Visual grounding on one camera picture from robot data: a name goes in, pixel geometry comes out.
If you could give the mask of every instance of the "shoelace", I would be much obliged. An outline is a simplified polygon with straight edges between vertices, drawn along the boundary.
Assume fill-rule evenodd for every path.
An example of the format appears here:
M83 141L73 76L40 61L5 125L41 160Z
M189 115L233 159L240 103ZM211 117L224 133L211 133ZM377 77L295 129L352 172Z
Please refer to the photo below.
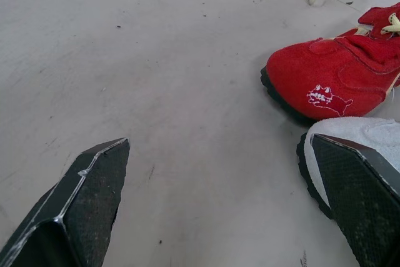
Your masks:
M393 13L389 16L389 22L392 25L388 25L382 28L381 34L388 34L388 33L400 34L400 21L399 18L396 16L396 13Z

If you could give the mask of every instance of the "red suede sneaker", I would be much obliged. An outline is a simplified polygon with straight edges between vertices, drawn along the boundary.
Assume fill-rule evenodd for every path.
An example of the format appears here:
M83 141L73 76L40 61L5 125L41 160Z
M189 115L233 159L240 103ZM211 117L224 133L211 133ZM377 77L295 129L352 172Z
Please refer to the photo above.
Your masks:
M268 93L300 121L363 116L400 76L400 3L372 8L360 26L333 39L276 51L261 70Z

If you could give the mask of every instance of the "black pointed object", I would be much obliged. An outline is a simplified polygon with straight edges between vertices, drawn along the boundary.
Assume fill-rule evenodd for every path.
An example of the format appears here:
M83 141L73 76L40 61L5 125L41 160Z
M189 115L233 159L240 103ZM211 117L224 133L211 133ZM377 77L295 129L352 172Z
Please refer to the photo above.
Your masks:
M315 134L333 219L360 267L400 266L400 173L375 149Z
M81 153L12 234L0 252L0 267L100 267L128 155L126 138Z

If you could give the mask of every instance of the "printed cartoon dog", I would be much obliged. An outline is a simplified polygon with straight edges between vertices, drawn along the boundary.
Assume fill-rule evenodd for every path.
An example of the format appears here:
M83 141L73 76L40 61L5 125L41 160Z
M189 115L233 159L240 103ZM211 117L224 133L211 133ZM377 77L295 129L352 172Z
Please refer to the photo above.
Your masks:
M337 112L339 116L344 116L346 108L353 103L353 100L344 100L342 97L332 93L330 87L322 87L318 84L312 91L307 94L308 102L319 108L328 108Z

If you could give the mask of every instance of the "concrete floor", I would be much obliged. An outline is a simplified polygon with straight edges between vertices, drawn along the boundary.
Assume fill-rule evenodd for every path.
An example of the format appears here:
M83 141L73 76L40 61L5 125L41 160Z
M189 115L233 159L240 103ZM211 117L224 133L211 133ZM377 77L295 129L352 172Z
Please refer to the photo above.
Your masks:
M81 151L127 136L104 266L357 266L259 70L398 1L0 0L0 243ZM400 96L373 115L399 119Z

